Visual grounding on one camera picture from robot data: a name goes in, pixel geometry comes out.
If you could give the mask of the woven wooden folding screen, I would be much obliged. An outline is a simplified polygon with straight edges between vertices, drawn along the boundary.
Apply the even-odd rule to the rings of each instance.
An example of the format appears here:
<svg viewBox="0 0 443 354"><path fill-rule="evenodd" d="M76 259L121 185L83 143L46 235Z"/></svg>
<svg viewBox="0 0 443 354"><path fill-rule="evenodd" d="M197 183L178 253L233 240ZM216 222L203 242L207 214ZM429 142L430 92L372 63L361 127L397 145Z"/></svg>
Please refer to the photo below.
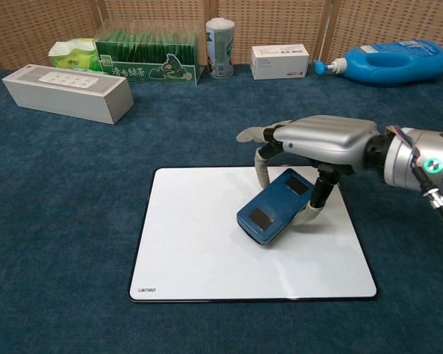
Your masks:
<svg viewBox="0 0 443 354"><path fill-rule="evenodd" d="M48 64L57 41L105 21L234 21L236 63L255 45L303 44L331 60L364 44L426 38L443 46L443 0L0 0L0 69Z"/></svg>

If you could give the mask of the blue pump detergent bottle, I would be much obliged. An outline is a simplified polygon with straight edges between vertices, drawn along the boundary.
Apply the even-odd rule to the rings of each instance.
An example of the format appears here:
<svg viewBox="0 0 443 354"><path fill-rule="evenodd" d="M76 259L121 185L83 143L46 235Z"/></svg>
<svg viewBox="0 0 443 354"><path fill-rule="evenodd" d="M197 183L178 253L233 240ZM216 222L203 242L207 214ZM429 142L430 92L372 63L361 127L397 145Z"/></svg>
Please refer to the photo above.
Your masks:
<svg viewBox="0 0 443 354"><path fill-rule="evenodd" d="M425 39L354 47L331 63L313 62L316 74L331 73L374 86L398 86L443 74L443 48Z"/></svg>

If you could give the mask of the long grey speaker box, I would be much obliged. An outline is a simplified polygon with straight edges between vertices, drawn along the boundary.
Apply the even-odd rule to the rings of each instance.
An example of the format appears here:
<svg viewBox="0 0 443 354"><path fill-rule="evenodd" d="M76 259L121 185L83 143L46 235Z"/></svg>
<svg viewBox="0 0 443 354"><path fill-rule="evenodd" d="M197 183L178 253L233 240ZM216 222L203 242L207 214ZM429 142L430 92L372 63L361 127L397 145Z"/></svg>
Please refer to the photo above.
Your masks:
<svg viewBox="0 0 443 354"><path fill-rule="evenodd" d="M17 106L116 124L134 105L125 77L27 64L2 79Z"/></svg>

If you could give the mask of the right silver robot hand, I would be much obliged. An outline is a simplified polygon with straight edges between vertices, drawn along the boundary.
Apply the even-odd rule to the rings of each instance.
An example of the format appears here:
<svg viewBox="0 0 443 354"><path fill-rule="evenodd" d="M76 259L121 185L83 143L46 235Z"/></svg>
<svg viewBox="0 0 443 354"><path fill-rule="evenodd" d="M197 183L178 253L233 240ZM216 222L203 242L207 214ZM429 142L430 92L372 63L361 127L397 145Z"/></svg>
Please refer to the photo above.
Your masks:
<svg viewBox="0 0 443 354"><path fill-rule="evenodd" d="M268 161L281 152L301 156L317 169L319 176L311 197L292 219L292 224L301 225L313 221L322 212L342 174L349 176L372 167L368 151L381 138L373 121L314 115L249 127L242 130L236 140L264 144L254 157L258 183L264 189L270 184Z"/></svg>

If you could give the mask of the clear green tea box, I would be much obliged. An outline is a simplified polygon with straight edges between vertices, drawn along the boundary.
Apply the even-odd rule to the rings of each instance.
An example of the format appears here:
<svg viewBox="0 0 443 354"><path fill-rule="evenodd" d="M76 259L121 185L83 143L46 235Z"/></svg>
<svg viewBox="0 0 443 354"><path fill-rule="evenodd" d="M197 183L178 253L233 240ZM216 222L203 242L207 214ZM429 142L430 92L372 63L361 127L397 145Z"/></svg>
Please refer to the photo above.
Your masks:
<svg viewBox="0 0 443 354"><path fill-rule="evenodd" d="M195 86L204 69L199 36L186 29L120 27L99 35L95 47L103 72L129 81Z"/></svg>

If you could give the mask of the blue whiteboard eraser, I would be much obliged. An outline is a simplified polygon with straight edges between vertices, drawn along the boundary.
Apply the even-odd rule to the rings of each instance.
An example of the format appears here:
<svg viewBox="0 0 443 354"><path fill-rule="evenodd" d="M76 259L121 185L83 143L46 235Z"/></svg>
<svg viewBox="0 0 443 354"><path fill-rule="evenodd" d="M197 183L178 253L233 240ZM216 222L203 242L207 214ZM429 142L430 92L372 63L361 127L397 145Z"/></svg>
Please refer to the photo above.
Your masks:
<svg viewBox="0 0 443 354"><path fill-rule="evenodd" d="M303 210L314 185L291 168L286 169L236 214L239 226L256 243L271 243Z"/></svg>

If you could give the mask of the small white carton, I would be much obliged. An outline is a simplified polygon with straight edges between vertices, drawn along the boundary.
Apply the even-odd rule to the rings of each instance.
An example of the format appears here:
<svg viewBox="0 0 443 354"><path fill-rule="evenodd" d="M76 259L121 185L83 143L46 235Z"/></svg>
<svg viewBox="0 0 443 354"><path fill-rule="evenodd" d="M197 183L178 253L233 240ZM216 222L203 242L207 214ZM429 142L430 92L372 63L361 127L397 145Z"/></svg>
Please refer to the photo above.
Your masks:
<svg viewBox="0 0 443 354"><path fill-rule="evenodd" d="M255 80L306 76L309 53L303 44L252 46L250 68Z"/></svg>

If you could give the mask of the white dry-erase board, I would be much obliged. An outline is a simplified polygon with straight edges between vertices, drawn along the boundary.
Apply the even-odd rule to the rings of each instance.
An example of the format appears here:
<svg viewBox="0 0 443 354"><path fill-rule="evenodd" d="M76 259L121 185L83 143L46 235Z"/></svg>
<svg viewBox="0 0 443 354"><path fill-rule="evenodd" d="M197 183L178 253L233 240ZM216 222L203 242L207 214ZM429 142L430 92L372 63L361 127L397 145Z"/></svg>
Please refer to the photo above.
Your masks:
<svg viewBox="0 0 443 354"><path fill-rule="evenodd" d="M246 167L161 167L154 173L128 294L135 302L370 299L371 270L339 188L312 222L271 244L237 211L260 191Z"/></svg>

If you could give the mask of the teal table mat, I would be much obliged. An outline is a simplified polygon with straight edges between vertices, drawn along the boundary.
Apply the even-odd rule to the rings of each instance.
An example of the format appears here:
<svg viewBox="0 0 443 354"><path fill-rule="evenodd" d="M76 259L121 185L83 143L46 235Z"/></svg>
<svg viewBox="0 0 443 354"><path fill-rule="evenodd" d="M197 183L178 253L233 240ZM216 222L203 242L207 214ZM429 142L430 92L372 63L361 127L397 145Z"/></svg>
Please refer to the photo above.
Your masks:
<svg viewBox="0 0 443 354"><path fill-rule="evenodd" d="M379 289L369 301L134 304L153 171L249 165L250 126L314 114L440 130L443 76L401 87L246 66L132 83L116 124L19 108L0 71L0 354L443 354L443 222L373 173L341 181Z"/></svg>

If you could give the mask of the green tissue pack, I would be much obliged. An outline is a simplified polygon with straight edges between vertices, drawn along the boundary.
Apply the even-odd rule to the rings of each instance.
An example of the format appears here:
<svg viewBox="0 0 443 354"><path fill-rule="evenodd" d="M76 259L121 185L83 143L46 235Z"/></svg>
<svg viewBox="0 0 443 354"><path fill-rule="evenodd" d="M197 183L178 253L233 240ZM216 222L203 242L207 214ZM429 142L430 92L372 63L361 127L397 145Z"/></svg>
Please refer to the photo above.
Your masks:
<svg viewBox="0 0 443 354"><path fill-rule="evenodd" d="M56 42L49 50L48 56L56 68L101 71L97 48L92 38L73 38Z"/></svg>

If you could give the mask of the white green round canister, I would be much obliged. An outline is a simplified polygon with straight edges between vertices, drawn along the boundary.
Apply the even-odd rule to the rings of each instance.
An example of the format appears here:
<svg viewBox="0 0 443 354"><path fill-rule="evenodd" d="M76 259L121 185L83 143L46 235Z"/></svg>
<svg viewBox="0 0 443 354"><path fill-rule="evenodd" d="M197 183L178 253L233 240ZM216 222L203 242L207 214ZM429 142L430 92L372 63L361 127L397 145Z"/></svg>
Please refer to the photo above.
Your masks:
<svg viewBox="0 0 443 354"><path fill-rule="evenodd" d="M212 18L205 24L207 67L214 78L233 75L233 36L235 24L226 18Z"/></svg>

